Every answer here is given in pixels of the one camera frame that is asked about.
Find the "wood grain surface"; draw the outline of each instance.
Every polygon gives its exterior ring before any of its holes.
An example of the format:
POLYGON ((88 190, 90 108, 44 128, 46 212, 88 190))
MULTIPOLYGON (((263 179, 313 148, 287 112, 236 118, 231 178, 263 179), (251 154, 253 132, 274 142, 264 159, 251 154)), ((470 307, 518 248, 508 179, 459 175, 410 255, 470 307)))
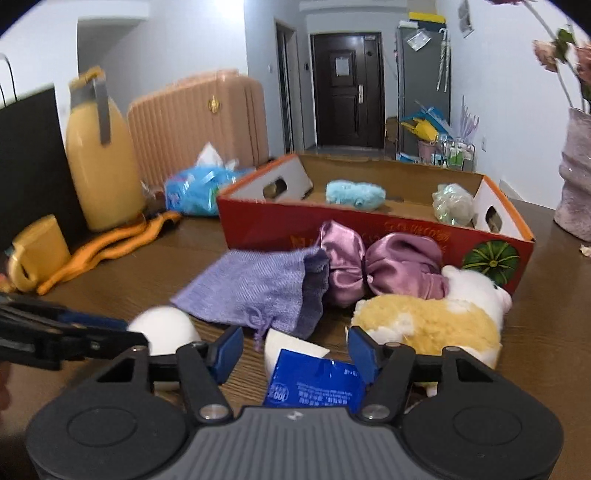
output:
MULTIPOLYGON (((537 246, 506 318, 499 370, 551 408, 566 436, 553 480, 587 478, 591 471, 591 259, 580 242, 553 223, 553 211, 517 203, 537 246)), ((155 243, 55 288, 48 300, 89 313, 131 320, 166 304, 226 251, 214 219, 185 219, 155 243)), ((329 309, 310 339, 347 359, 346 310, 329 309)), ((221 328, 197 322, 201 336, 221 328)), ((60 372, 15 366, 9 383, 12 407, 0 420, 0 465, 13 480, 36 480, 23 438, 32 416, 63 389, 94 371, 98 361, 65 364, 60 372)), ((262 353, 247 334, 245 352, 223 392, 238 411, 260 404, 267 388, 262 353)))

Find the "door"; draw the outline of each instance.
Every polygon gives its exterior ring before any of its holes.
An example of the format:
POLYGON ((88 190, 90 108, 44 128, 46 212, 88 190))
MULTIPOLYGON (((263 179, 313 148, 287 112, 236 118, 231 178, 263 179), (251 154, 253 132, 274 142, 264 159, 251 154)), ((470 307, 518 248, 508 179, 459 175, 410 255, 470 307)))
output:
POLYGON ((317 143, 384 147, 381 35, 312 36, 317 143))
POLYGON ((281 95, 281 119, 283 122, 283 143, 285 153, 294 149, 294 135, 291 126, 290 75, 287 64, 287 36, 285 29, 277 25, 277 70, 281 95))

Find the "pink vase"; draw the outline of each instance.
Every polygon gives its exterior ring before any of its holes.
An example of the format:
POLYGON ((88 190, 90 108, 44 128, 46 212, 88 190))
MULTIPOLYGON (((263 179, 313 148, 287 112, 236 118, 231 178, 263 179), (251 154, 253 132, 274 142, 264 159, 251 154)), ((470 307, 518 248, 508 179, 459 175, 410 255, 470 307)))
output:
POLYGON ((558 171, 564 187, 554 221, 581 240, 591 242, 591 115, 570 109, 558 171))

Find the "blue plastic bag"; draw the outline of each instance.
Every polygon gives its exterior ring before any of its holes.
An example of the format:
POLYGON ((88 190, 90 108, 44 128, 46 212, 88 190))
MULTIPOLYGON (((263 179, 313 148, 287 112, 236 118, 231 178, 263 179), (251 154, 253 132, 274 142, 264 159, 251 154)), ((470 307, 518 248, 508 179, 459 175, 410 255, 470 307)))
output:
POLYGON ((185 215, 217 216, 216 195, 219 189, 251 172, 223 167, 192 167, 177 173, 164 184, 166 208, 185 215))
POLYGON ((365 384, 354 365, 282 350, 269 383, 266 407, 349 407, 356 413, 365 384))

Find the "paper notice on door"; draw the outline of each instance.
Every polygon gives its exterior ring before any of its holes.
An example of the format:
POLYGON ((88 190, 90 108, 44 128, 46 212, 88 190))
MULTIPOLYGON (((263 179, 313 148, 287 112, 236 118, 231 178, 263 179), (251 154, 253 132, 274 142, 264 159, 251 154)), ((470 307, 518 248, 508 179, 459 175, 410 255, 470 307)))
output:
POLYGON ((335 70, 337 77, 348 77, 349 73, 349 59, 347 57, 337 57, 335 59, 335 70))

